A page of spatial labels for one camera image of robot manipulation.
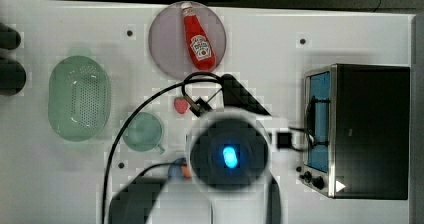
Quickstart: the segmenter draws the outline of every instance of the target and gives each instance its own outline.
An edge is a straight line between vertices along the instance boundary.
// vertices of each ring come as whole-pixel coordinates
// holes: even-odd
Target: black appliance
[[[409,67],[308,72],[304,104],[305,185],[331,198],[408,198]]]

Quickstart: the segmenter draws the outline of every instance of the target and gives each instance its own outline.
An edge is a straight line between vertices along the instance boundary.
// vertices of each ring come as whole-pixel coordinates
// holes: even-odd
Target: blue light
[[[225,165],[227,165],[228,168],[234,168],[237,166],[238,160],[234,148],[226,147],[222,153],[224,154]]]

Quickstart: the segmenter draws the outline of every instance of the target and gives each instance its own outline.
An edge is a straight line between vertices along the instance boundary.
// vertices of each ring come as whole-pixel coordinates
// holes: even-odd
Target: green mug
[[[140,112],[124,131],[123,139],[134,151],[145,152],[158,148],[162,154],[165,152],[161,145],[162,136],[163,128],[159,118],[148,112]]]

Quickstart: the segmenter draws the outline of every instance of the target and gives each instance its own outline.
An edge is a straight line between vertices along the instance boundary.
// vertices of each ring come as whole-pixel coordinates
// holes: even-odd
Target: pink plate
[[[162,10],[149,31],[149,49],[156,65],[179,80],[199,70],[193,65],[187,50],[181,4],[177,2]],[[224,57],[227,38],[219,17],[208,7],[191,2],[216,56],[216,66]]]

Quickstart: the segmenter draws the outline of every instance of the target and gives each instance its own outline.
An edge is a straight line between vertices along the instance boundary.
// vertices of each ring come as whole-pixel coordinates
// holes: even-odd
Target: oven knob
[[[322,190],[324,188],[324,180],[322,179],[322,177],[312,178],[312,185],[314,185],[314,187]]]
[[[306,183],[310,183],[311,180],[312,180],[312,174],[307,171],[307,172],[305,172],[303,174],[303,178],[302,179],[305,180]]]

